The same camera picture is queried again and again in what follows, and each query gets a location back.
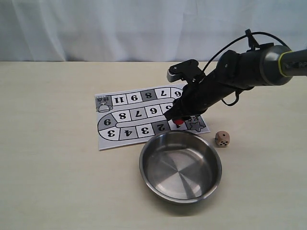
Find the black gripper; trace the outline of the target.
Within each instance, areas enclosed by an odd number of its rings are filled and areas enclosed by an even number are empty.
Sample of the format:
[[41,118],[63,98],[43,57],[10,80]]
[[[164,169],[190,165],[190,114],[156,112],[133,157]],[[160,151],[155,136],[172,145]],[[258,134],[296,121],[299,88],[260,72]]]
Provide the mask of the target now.
[[210,106],[233,92],[248,91],[264,83],[260,74],[260,59],[263,51],[248,51],[239,54],[226,51],[215,69],[196,86],[183,91],[183,95],[165,112],[170,120],[187,119],[203,114]]

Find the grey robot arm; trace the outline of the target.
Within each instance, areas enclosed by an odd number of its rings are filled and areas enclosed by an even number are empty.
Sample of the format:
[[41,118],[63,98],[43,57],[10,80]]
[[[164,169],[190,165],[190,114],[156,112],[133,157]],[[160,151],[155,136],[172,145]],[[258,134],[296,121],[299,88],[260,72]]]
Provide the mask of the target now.
[[282,45],[242,54],[228,50],[208,75],[198,64],[198,61],[191,59],[168,69],[169,82],[187,82],[181,96],[164,113],[168,121],[184,121],[191,116],[201,115],[233,92],[239,95],[256,86],[281,86],[294,76],[305,76],[307,52],[293,52]]

